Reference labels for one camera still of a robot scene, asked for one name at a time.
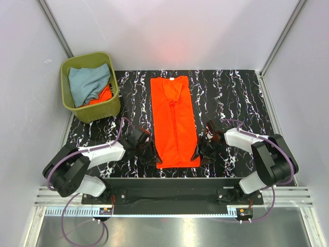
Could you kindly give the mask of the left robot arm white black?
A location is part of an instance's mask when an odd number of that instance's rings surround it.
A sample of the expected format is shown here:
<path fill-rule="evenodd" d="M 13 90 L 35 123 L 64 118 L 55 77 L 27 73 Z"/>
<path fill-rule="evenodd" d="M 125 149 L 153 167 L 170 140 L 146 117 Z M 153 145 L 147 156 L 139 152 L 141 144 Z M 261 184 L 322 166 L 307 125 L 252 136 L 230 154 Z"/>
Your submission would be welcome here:
<path fill-rule="evenodd" d="M 114 198 L 111 186 L 102 178 L 87 175 L 87 171 L 106 162 L 131 157 L 137 157 L 145 166 L 162 163 L 150 133 L 133 129 L 129 134 L 103 145 L 78 148 L 66 144 L 44 168 L 42 175 L 49 188 L 63 198 L 80 193 L 105 204 Z"/>

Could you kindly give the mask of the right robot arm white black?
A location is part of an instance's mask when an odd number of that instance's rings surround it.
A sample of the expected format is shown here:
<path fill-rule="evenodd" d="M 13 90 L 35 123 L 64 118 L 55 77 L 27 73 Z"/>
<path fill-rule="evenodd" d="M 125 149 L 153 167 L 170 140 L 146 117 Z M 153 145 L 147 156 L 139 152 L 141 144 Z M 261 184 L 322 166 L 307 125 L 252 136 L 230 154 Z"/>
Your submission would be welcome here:
<path fill-rule="evenodd" d="M 219 195 L 219 202 L 245 204 L 262 189 L 293 181 L 299 166 L 282 135 L 255 134 L 243 130 L 240 120 L 236 121 L 236 127 L 227 125 L 229 121 L 219 118 L 208 121 L 191 156 L 192 161 L 199 157 L 203 164 L 212 163 L 222 146 L 236 147 L 252 155 L 256 171 Z"/>

